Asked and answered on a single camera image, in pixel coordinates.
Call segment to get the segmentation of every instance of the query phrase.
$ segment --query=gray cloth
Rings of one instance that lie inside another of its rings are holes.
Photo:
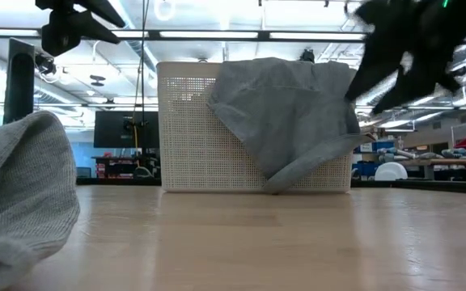
[[[62,124],[37,112],[0,127],[0,289],[66,243],[79,213]]]
[[[371,141],[344,99],[354,74],[333,61],[224,62],[208,106],[268,179],[264,190],[280,192]]]

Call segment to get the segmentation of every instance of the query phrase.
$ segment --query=storage box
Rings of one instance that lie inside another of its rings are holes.
[[[206,102],[219,64],[158,64],[159,138],[168,192],[261,192],[265,178]],[[294,191],[348,192],[351,153],[326,162]]]

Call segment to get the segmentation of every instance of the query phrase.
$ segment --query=white plastic basket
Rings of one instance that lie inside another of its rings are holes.
[[[158,64],[161,175],[167,192],[261,192],[265,178],[206,105],[220,64]],[[352,154],[326,162],[293,191],[348,192]]]

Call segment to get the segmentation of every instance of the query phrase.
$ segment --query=black pole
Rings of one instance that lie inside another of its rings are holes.
[[[3,124],[33,112],[35,47],[10,38]]]

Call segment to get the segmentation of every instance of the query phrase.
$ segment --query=black monitor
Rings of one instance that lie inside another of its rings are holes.
[[[134,148],[134,130],[130,126],[132,112],[96,112],[95,148]],[[142,121],[142,112],[134,113],[134,123]],[[138,127],[138,148],[159,148],[157,112],[145,112],[146,126]]]

